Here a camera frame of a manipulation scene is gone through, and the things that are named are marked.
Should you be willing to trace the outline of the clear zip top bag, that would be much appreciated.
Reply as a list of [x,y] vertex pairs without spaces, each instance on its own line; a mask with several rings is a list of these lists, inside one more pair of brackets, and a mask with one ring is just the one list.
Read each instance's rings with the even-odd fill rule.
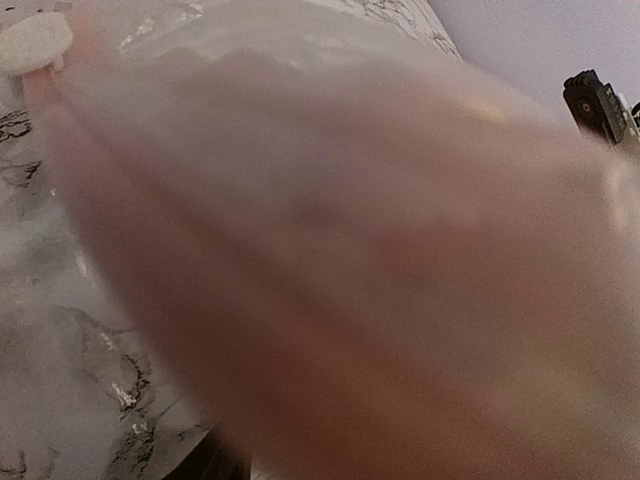
[[83,245],[234,439],[316,479],[635,479],[639,169],[307,1],[113,62],[6,30]]

